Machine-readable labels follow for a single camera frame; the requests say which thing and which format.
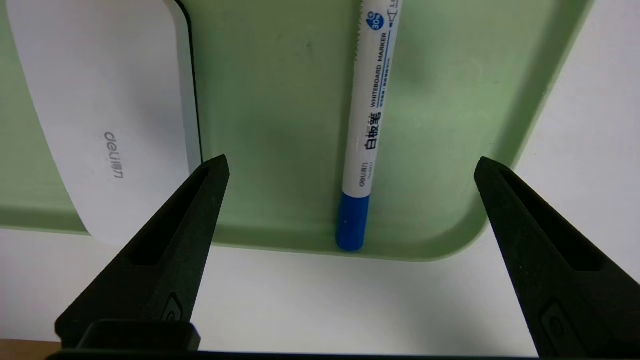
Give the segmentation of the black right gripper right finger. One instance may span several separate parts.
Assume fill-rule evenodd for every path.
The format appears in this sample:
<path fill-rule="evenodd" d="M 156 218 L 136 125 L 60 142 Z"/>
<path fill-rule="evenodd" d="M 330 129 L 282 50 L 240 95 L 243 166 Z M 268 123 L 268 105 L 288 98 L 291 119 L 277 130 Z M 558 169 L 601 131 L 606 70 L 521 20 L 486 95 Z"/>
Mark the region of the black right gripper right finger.
<path fill-rule="evenodd" d="M 474 180 L 541 357 L 637 357 L 640 287 L 512 169 Z"/>

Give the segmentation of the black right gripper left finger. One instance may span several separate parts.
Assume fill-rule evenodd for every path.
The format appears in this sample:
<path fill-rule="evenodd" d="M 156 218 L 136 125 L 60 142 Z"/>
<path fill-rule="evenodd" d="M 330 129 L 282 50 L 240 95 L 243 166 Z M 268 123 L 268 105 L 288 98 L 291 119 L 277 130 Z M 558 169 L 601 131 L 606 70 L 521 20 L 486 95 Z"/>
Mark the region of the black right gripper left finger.
<path fill-rule="evenodd" d="M 199 166 L 55 321 L 64 351 L 187 352 L 230 168 Z"/>

